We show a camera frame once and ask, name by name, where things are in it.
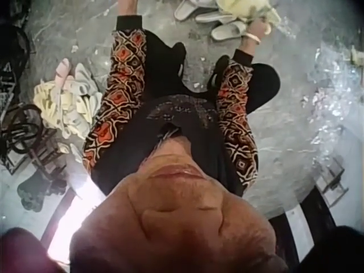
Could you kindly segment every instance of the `pile of slippers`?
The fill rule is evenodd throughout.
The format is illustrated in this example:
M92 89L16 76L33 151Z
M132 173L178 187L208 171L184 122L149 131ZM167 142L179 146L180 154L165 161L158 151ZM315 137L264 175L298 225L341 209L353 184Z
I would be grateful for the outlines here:
M69 60L62 60L54 81L41 81L34 88L33 103L42 111L45 127L60 129L65 139L72 134L85 139L101 106L102 94L82 64L76 65L74 76L70 71Z
M182 0L175 11L175 19L184 21L197 9L215 9L196 16L195 20L197 23L220 22L222 25L212 30L211 37L215 41L223 41L243 36L249 19L263 8L268 10L268 22L277 26L281 18L269 0Z

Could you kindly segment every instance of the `patterned blouse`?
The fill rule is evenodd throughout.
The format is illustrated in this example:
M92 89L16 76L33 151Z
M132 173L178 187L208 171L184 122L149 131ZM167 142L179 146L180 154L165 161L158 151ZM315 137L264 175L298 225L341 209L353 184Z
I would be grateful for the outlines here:
M83 148L83 165L89 173L143 105L145 31L141 26L118 24L113 35L107 90ZM217 94L218 125L244 191L255 182L258 168L257 147L245 108L252 70L250 64L244 66L230 60Z

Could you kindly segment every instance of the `hand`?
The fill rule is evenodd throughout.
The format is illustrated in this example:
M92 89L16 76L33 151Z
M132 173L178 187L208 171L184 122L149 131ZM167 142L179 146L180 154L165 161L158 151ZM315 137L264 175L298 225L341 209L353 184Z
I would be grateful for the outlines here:
M262 40L266 36L268 28L269 25L265 18L257 18L248 25L246 32L255 35L259 40Z
M119 15L136 15L138 0L118 0Z

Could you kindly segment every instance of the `black pants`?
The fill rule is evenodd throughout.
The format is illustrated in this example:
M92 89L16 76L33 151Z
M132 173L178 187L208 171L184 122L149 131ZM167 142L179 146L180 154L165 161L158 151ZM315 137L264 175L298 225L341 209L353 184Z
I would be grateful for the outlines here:
M187 94L204 98L216 103L216 94L212 90L195 93L189 90L178 76L180 57L173 48L167 46L150 31L147 34L146 58L146 96L158 98L173 94ZM280 80L273 67L267 64L253 64L254 71L247 92L247 114L266 104L274 98L280 89Z

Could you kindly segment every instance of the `white bangle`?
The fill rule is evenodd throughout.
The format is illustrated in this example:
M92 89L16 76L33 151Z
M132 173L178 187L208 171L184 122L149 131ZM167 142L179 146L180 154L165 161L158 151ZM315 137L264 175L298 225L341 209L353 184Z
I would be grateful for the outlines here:
M250 38L250 39L252 39L252 40L256 41L258 44L260 44L260 42L261 42L261 40L260 40L258 37L256 37L255 35L253 35L253 34L251 34L251 33L245 32L245 33L243 34L243 36L246 36L246 37L248 37L248 38Z

